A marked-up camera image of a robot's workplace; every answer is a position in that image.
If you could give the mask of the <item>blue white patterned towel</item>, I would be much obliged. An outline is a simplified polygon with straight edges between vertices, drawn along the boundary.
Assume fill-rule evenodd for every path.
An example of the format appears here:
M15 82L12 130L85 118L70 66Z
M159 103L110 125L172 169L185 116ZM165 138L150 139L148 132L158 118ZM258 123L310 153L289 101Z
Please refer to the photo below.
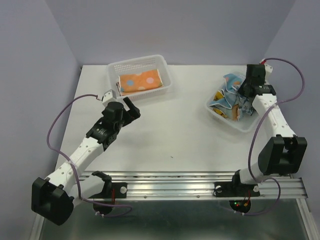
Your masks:
M252 116L255 110L249 102L249 99L238 93L240 85L233 85L232 88L235 90L236 95L236 101L234 104L236 107L236 120L239 121L244 115Z

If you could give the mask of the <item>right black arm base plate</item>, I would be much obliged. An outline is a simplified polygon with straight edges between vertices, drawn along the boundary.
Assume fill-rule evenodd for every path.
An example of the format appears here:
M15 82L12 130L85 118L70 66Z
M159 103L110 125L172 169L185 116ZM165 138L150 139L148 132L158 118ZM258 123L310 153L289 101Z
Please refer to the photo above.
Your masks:
M259 197L257 184L233 184L231 181L214 182L214 195L218 198Z

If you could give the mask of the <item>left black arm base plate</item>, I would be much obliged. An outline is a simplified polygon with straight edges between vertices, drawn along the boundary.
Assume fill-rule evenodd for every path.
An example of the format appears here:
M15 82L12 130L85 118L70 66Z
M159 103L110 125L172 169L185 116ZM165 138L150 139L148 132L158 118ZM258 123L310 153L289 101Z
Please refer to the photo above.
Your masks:
M103 199L125 199L127 197L128 184L126 182L105 183L99 197Z

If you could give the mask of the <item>orange polka dot towel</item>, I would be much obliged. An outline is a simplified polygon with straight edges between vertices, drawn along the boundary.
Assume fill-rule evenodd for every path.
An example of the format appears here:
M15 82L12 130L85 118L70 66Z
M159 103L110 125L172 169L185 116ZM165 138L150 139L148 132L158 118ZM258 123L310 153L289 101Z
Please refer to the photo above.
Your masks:
M164 86L158 69L140 73L123 74L118 77L117 87L121 96L162 88Z

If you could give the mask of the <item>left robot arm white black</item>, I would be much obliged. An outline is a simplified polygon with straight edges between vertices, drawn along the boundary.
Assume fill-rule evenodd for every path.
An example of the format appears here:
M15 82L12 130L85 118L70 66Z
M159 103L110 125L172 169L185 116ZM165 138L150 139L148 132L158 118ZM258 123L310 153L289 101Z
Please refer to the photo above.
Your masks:
M113 183L112 177L101 172L93 172L86 180L80 176L87 167L116 140L121 128L131 124L141 116L140 110L125 97L123 102L105 103L101 118L86 133L79 147L71 156L57 151L66 161L46 178L38 177L31 187L31 209L50 222L61 226L71 216L74 208L85 202L99 206L98 216L108 215L119 205L116 198L127 196L125 182Z

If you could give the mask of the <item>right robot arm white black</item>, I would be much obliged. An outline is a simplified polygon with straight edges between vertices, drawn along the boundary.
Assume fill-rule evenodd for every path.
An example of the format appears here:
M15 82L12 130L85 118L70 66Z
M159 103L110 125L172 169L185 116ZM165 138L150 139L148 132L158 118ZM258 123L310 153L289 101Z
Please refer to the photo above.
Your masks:
M281 101L277 99L273 86L266 82L266 76L263 63L248 64L245 80L238 91L249 99L258 113L260 122L257 127L264 127L268 141L257 162L249 163L247 168L238 170L232 177L230 189L236 197L251 192L257 183L272 174L285 176L297 173L308 145L305 137L297 136L289 127L280 109Z

